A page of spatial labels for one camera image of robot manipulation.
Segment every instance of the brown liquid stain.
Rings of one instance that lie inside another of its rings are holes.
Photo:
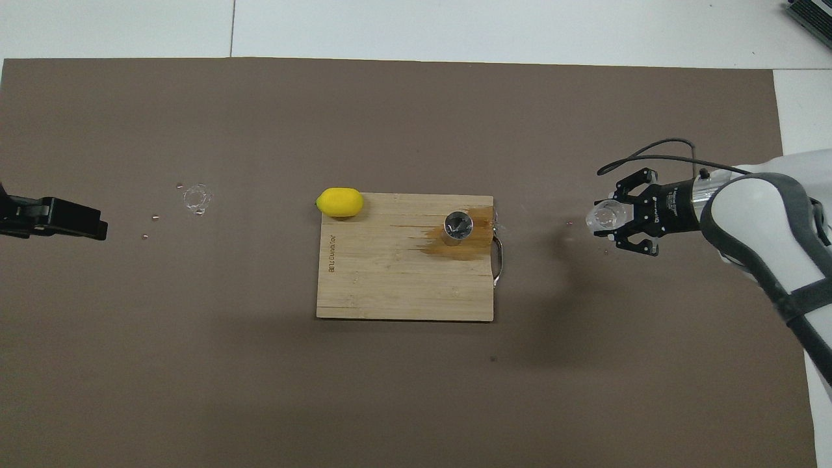
[[[491,240],[494,236],[494,207],[477,207],[460,210],[473,220],[473,230],[467,239],[457,246],[449,246],[442,240],[443,227],[436,226],[425,233],[428,243],[419,250],[428,255],[442,256],[449,260],[477,260],[491,256]]]

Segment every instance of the white floor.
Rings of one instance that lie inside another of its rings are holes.
[[[775,69],[784,153],[832,147],[832,50],[785,0],[0,0],[0,58],[327,57]],[[810,361],[818,465],[832,401]]]

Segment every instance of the black clamp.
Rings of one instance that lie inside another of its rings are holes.
[[[63,234],[103,241],[106,231],[107,223],[94,208],[55,197],[15,197],[0,184],[0,234],[22,239]]]

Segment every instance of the metal handle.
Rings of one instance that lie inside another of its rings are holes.
[[[494,229],[494,237],[492,237],[491,242],[497,244],[497,274],[494,275],[494,287],[497,287],[497,281],[500,281],[500,275],[503,274],[503,243],[500,242],[500,238],[497,237],[497,229]]]

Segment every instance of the metal cup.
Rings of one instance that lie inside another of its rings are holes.
[[[445,217],[442,240],[445,245],[458,246],[473,232],[473,220],[467,213],[453,212]]]

